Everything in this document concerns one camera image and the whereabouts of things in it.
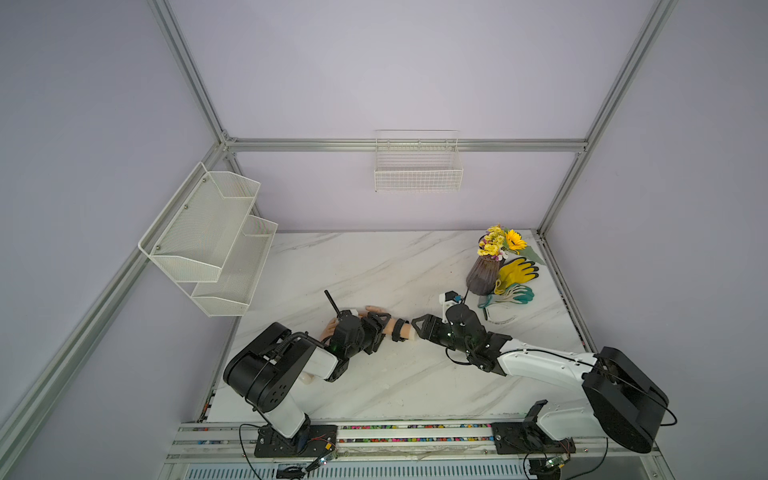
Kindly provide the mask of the black wrist watch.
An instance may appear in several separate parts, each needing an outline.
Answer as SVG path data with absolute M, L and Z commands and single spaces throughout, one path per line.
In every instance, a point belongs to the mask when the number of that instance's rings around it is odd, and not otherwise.
M 397 319 L 391 331 L 391 338 L 394 342 L 403 342 L 410 339 L 410 322 L 404 319 Z

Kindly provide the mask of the mannequin hand with dark nails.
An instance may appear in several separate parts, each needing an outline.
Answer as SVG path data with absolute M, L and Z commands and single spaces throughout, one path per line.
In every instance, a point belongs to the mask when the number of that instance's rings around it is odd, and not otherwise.
M 359 317 L 363 318 L 367 316 L 369 313 L 376 313 L 379 316 L 386 317 L 389 312 L 382 308 L 377 307 L 373 305 L 368 305 L 365 307 L 362 307 L 361 309 L 353 309 L 353 313 L 357 313 Z M 395 336 L 398 336 L 403 341 L 415 341 L 418 338 L 418 335 L 416 331 L 414 330 L 413 326 L 408 322 L 403 322 L 400 327 L 398 333 L 395 333 L 396 326 L 398 325 L 398 318 L 389 318 L 386 321 L 386 324 L 383 329 L 383 333 L 386 336 L 390 336 L 392 339 L 395 338 Z M 325 326 L 325 328 L 320 333 L 319 339 L 321 342 L 326 342 L 335 332 L 336 328 L 339 325 L 339 319 L 338 318 L 332 318 Z

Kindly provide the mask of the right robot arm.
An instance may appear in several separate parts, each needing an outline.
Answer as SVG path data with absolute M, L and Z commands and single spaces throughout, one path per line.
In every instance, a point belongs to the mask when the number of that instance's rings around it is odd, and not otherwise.
M 665 425 L 668 396 L 619 349 L 575 353 L 531 346 L 487 330 L 475 311 L 453 300 L 422 337 L 464 353 L 484 373 L 531 378 L 579 393 L 572 402 L 540 401 L 529 411 L 535 427 L 551 440 L 603 434 L 630 451 L 648 453 Z

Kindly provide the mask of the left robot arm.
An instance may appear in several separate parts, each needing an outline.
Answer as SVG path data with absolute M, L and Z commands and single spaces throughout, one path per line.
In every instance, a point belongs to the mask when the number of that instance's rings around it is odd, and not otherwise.
M 229 360 L 222 378 L 272 431 L 303 441 L 311 421 L 290 395 L 294 384 L 304 374 L 334 382 L 354 356 L 376 353 L 386 338 L 415 341 L 419 331 L 377 308 L 337 310 L 319 339 L 274 322 Z

